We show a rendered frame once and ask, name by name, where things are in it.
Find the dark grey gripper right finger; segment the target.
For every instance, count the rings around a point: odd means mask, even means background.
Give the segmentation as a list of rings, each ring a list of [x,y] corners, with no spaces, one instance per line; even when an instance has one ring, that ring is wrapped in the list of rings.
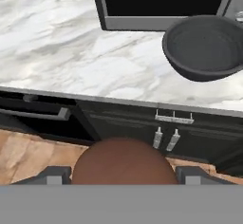
[[[175,173],[178,182],[185,185],[231,184],[228,180],[210,176],[198,166],[177,166]]]

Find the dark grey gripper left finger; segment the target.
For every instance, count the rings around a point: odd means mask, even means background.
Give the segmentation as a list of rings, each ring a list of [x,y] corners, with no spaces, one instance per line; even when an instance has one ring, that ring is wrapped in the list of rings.
[[[28,185],[66,185],[71,183],[70,166],[48,166],[37,176],[17,181],[17,184]]]

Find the brown egg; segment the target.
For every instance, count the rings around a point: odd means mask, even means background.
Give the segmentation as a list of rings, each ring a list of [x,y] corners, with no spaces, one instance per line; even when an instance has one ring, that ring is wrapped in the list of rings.
[[[177,184],[167,159],[140,140],[102,140],[75,164],[73,184]]]

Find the dark grey bowl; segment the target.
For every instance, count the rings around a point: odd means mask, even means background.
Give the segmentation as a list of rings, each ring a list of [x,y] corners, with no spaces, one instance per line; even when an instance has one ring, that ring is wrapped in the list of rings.
[[[190,81],[216,81],[243,70],[243,26],[226,17],[184,18],[166,30],[161,45],[172,68]]]

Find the dark cupboard door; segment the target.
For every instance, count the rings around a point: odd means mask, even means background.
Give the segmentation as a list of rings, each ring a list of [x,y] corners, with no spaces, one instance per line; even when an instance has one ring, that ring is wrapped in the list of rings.
[[[160,127],[156,123],[144,121],[94,119],[89,122],[102,140],[108,138],[130,138],[145,141],[152,146],[155,132]]]
[[[176,129],[180,138],[169,152],[166,147]],[[219,172],[227,174],[228,168],[234,164],[233,158],[243,153],[243,131],[181,125],[168,130],[161,151],[169,158],[212,164]],[[236,176],[241,172],[230,171],[228,174]]]

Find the dark drawer front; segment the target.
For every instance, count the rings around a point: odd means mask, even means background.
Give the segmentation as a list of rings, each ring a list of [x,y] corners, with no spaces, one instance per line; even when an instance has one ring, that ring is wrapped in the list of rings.
[[[88,113],[124,119],[155,120],[192,126],[225,127],[243,130],[243,118],[197,113],[189,110],[165,109],[158,106],[128,105],[77,101],[77,105]]]

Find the black microwave oven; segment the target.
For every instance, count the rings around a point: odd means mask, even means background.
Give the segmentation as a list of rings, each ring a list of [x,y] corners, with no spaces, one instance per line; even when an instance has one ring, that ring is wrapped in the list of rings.
[[[104,30],[165,31],[177,20],[195,15],[234,19],[243,0],[95,0]]]

